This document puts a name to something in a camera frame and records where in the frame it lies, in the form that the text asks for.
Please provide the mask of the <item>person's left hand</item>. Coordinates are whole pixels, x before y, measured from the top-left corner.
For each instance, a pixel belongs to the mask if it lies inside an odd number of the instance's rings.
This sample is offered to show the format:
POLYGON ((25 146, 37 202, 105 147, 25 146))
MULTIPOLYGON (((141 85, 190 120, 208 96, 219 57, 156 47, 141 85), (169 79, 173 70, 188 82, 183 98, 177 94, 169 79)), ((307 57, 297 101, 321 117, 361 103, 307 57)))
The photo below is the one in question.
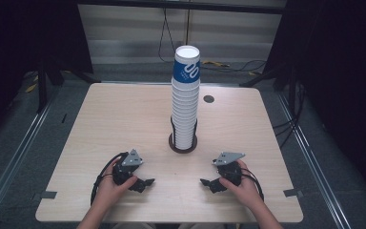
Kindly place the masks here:
POLYGON ((132 176, 121 185, 115 184, 112 177, 112 168, 117 161, 118 158, 114 159, 101 174, 101 179, 92 204, 92 206, 103 211, 108 211, 137 181, 137 177, 132 176))

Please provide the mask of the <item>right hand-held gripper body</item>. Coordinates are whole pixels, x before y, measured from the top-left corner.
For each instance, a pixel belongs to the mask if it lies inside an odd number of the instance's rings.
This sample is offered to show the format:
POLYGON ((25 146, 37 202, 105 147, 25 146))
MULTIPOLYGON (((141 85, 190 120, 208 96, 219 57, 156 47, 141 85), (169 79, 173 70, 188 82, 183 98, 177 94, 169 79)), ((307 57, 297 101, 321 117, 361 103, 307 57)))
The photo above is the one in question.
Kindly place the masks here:
POLYGON ((244 153, 222 152, 213 160, 213 165, 222 177, 238 186, 241 183, 242 172, 237 161, 244 156, 244 153))

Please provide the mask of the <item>person's right hand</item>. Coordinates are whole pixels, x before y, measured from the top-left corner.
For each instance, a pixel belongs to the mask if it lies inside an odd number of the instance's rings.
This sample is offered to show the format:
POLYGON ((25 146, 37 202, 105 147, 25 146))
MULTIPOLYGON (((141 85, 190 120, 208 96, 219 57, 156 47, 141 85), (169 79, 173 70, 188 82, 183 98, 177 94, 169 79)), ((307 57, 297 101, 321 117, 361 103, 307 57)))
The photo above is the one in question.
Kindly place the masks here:
POLYGON ((224 177, 221 177, 219 182, 230 190, 239 202, 247 206, 253 212, 263 203, 263 200, 258 193, 255 182, 250 179, 251 173, 249 172, 247 165, 240 159, 237 163, 241 168, 241 183, 236 186, 224 177))

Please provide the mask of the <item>black crossbar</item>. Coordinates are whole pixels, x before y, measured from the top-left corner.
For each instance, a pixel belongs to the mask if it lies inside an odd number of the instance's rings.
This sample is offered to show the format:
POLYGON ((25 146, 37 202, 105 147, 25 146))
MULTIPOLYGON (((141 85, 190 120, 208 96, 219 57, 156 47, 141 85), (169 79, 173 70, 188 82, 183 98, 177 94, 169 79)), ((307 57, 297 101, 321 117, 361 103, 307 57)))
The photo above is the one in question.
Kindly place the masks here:
POLYGON ((172 0, 74 0, 77 4, 97 5, 97 6, 117 6, 117 7, 137 7, 137 8, 158 8, 176 10, 208 10, 226 12, 247 12, 262 14, 285 14, 285 8, 262 7, 262 6, 242 6, 230 4, 195 3, 172 0))

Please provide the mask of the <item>dark wooden cup holder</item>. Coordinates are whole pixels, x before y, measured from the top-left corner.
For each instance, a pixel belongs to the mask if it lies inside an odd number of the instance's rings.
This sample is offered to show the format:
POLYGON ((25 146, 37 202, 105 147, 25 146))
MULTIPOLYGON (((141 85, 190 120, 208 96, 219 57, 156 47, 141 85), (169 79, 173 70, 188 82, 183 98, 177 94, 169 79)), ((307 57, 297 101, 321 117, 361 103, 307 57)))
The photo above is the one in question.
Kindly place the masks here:
POLYGON ((184 150, 179 149, 175 146, 175 136, 174 136, 174 134, 175 134, 175 125, 173 123, 173 117, 172 116, 170 117, 170 122, 171 122, 172 129, 173 129, 173 131, 169 135, 169 146, 170 146, 170 148, 178 154, 191 153, 197 146, 197 136, 196 136, 197 120, 195 121, 194 128, 193 128, 192 145, 191 145, 190 148, 184 149, 184 150))

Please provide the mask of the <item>metal floor rail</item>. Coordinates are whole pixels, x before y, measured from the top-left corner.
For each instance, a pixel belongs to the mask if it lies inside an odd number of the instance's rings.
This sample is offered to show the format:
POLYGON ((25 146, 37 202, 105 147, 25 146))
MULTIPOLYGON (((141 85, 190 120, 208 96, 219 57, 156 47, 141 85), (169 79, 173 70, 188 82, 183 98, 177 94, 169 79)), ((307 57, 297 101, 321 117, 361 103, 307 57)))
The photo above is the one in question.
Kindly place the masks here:
POLYGON ((295 136, 296 142, 311 170, 319 192, 325 201, 325 204, 335 222, 337 229, 352 229, 341 204, 339 203, 331 185, 329 184, 320 167, 320 164, 315 157, 314 151, 307 140, 307 137, 304 135, 301 127, 295 123, 295 117, 290 112, 287 98, 283 93, 279 93, 277 96, 283 112, 287 120, 290 122, 292 134, 295 136))
POLYGON ((10 159, 10 162, 6 166, 3 174, 0 176, 0 204, 7 191, 9 190, 10 184, 12 183, 14 176, 17 174, 17 171, 24 161, 31 144, 39 133, 39 130, 43 125, 50 109, 51 103, 48 102, 34 117, 30 127, 22 138, 21 143, 16 148, 14 155, 10 159))

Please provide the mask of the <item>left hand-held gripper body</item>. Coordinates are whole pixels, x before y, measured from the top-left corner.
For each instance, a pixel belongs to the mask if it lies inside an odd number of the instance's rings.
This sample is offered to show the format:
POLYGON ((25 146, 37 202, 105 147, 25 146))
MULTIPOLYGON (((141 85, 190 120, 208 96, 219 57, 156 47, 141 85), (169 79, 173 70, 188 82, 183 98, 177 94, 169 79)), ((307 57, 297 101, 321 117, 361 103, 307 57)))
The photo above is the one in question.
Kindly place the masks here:
POLYGON ((112 178, 115 184, 121 185, 132 176, 143 161, 135 149, 120 153, 116 158, 117 161, 112 167, 112 178))

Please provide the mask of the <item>stack of white paper cups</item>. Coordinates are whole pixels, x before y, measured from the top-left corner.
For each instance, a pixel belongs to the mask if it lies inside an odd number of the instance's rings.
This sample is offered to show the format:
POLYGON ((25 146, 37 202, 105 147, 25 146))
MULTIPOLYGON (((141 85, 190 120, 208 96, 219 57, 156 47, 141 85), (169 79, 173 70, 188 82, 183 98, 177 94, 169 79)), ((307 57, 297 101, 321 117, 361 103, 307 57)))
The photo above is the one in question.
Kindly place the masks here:
POLYGON ((193 147, 199 83, 182 83, 173 78, 172 97, 173 144, 178 150, 186 151, 193 147))

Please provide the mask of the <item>black metal stand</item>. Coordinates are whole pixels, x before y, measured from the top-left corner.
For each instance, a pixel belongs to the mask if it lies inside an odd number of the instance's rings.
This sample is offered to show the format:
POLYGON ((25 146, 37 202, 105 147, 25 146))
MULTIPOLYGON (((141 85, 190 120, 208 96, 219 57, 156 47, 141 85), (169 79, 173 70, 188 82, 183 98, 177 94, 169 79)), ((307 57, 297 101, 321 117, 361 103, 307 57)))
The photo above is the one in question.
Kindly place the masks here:
POLYGON ((296 69, 295 66, 288 63, 278 64, 270 70, 264 71, 256 78, 241 83, 242 88, 251 88, 262 80, 274 79, 273 88, 276 92, 283 92, 288 88, 288 103, 290 112, 295 114, 295 87, 296 87, 296 69))
POLYGON ((100 83, 99 79, 95 79, 92 76, 88 76, 77 70, 74 66, 64 62, 63 60, 54 56, 48 56, 43 58, 38 63, 38 95, 39 103, 37 112, 40 114, 48 104, 47 97, 47 79, 50 80, 54 86, 61 86, 64 83, 64 77, 62 71, 69 71, 76 75, 78 78, 88 83, 100 83))

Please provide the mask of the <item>blue banded white cup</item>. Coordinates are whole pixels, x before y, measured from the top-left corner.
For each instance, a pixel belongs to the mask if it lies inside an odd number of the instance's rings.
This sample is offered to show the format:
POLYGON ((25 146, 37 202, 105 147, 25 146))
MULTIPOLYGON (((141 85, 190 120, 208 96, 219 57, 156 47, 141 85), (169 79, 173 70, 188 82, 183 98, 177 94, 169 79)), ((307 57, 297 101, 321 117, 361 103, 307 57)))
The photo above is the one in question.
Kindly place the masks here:
POLYGON ((194 46, 176 49, 173 63, 173 78, 180 83, 194 83, 200 77, 200 51, 194 46))

